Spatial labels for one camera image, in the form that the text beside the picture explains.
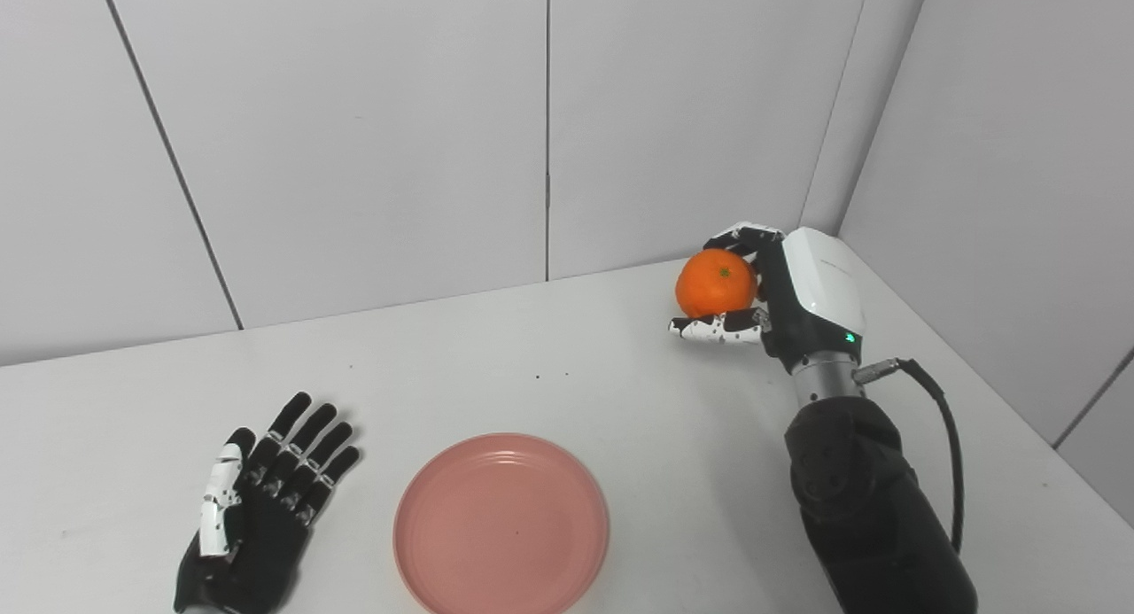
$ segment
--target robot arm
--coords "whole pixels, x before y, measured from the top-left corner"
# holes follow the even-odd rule
[[[741,222],[705,244],[752,260],[762,309],[697,320],[675,319],[683,338],[744,342],[759,334],[795,382],[801,410],[785,435],[792,488],[807,538],[847,614],[973,614],[976,592],[954,541],[933,514],[903,456],[898,429],[863,385],[906,370],[938,401],[950,434],[954,483],[959,445],[943,395],[916,362],[861,368],[865,321],[838,239],[801,228],[788,235]]]

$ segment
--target white table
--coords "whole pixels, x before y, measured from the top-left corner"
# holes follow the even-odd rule
[[[838,613],[788,488],[797,407],[759,347],[683,343],[668,262],[307,322],[0,369],[0,612],[169,612],[212,457],[298,389],[362,427],[285,612],[421,612],[395,567],[401,491],[466,437],[572,451],[610,508],[606,564],[573,613]],[[865,264],[864,358],[917,358],[960,427],[963,560],[981,611],[1115,613],[1134,530]],[[895,376],[872,397],[949,518],[945,432]]]

